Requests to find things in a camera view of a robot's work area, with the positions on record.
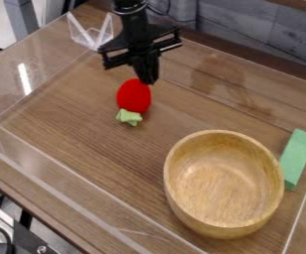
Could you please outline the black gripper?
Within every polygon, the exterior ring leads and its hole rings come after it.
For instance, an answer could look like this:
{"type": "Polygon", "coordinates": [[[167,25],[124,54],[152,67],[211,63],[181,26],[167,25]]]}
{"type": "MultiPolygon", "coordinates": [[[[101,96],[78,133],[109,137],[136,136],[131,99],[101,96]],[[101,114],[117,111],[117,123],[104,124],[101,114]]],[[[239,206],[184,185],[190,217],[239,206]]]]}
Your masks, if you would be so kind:
{"type": "Polygon", "coordinates": [[[160,75],[160,57],[167,51],[180,48],[180,28],[175,25],[148,24],[143,31],[124,28],[97,52],[105,69],[124,64],[133,66],[143,83],[152,85],[160,75]]]}

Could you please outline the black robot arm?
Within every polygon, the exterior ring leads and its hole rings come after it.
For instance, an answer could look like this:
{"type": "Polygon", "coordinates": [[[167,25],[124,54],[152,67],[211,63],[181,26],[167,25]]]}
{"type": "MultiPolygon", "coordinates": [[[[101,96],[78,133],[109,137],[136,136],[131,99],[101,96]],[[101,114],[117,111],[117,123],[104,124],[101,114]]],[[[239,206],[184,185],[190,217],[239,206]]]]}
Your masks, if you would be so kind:
{"type": "Polygon", "coordinates": [[[180,28],[149,22],[148,0],[113,0],[112,12],[120,17],[120,34],[97,52],[105,69],[125,64],[135,69],[139,79],[152,85],[160,77],[161,55],[183,46],[180,28]]]}

